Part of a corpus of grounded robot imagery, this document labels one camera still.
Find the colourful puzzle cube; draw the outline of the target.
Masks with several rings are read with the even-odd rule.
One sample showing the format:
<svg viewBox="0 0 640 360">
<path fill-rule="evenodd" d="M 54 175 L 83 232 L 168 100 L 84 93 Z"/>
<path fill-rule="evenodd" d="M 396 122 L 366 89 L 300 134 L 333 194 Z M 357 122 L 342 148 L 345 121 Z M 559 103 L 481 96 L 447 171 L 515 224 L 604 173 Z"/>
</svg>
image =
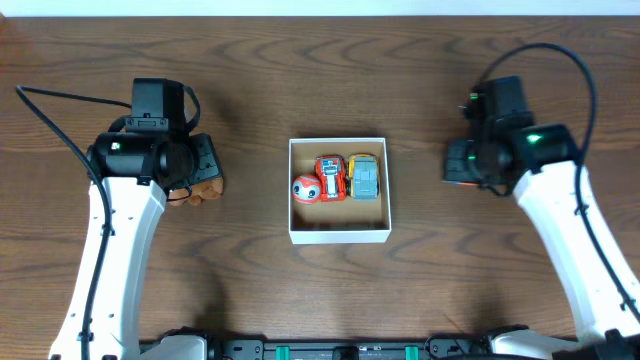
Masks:
<svg viewBox="0 0 640 360">
<path fill-rule="evenodd" d="M 447 181 L 448 184 L 458 185 L 458 186 L 471 186 L 478 187 L 479 184 L 473 182 L 460 182 L 460 181 Z"/>
</svg>

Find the yellow grey toy car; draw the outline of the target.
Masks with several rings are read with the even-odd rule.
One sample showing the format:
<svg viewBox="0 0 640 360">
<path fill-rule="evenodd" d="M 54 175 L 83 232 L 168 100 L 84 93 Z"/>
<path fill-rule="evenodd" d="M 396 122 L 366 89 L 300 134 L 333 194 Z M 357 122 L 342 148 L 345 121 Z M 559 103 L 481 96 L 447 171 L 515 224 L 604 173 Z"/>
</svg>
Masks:
<svg viewBox="0 0 640 360">
<path fill-rule="evenodd" d="M 349 195 L 356 201 L 373 201 L 379 196 L 379 165 L 372 154 L 349 157 L 347 179 Z"/>
</svg>

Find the orange toy ball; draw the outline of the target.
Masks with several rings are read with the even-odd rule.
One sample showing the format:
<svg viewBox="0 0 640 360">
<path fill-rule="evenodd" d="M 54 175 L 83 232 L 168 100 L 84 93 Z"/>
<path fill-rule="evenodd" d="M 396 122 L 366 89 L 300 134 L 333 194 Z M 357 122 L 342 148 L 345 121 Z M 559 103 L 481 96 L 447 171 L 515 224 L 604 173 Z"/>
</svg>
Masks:
<svg viewBox="0 0 640 360">
<path fill-rule="evenodd" d="M 301 204 L 315 204 L 321 194 L 320 180 L 311 174 L 298 176 L 292 184 L 293 199 Z"/>
</svg>

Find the red toy fire truck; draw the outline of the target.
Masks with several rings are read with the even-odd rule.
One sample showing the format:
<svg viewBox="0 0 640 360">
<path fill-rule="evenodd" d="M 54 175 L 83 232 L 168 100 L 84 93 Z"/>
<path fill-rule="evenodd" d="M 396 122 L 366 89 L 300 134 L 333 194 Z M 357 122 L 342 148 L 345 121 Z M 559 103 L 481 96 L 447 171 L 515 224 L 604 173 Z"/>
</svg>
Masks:
<svg viewBox="0 0 640 360">
<path fill-rule="evenodd" d="M 322 202 L 346 199 L 346 172 L 344 159 L 339 155 L 320 156 L 315 162 L 315 172 L 321 182 Z"/>
</svg>

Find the white cardboard box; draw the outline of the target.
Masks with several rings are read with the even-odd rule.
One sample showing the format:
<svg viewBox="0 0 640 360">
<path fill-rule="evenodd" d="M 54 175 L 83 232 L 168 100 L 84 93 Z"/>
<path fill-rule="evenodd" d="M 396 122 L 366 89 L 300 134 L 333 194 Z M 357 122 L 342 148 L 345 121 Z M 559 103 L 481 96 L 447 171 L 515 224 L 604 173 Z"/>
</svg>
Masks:
<svg viewBox="0 0 640 360">
<path fill-rule="evenodd" d="M 320 155 L 371 153 L 381 162 L 381 195 L 366 202 L 304 205 L 290 198 L 289 235 L 294 244 L 384 243 L 392 230 L 386 140 L 377 138 L 301 138 L 289 141 L 289 181 L 312 170 Z"/>
</svg>

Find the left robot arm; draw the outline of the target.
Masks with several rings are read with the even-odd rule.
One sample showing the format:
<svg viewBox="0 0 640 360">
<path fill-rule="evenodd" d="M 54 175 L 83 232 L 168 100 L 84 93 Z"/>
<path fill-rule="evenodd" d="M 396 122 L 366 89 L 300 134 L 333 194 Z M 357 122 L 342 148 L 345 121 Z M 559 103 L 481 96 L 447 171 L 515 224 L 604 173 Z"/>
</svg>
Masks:
<svg viewBox="0 0 640 360">
<path fill-rule="evenodd" d="M 101 176 L 72 300 L 52 359 L 205 359 L 206 335 L 183 328 L 142 348 L 140 302 L 159 220 L 175 189 L 218 180 L 210 136 L 106 132 L 89 149 Z"/>
</svg>

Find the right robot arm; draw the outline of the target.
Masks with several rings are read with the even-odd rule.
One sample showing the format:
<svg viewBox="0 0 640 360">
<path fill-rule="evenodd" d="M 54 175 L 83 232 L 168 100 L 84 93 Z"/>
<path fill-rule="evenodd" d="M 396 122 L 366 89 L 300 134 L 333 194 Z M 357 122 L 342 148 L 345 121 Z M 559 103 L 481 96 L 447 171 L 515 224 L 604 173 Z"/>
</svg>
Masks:
<svg viewBox="0 0 640 360">
<path fill-rule="evenodd" d="M 494 359 L 636 359 L 639 281 L 615 241 L 563 125 L 452 141 L 444 179 L 506 185 L 536 228 L 568 299 L 576 338 L 530 329 L 488 338 Z"/>
</svg>

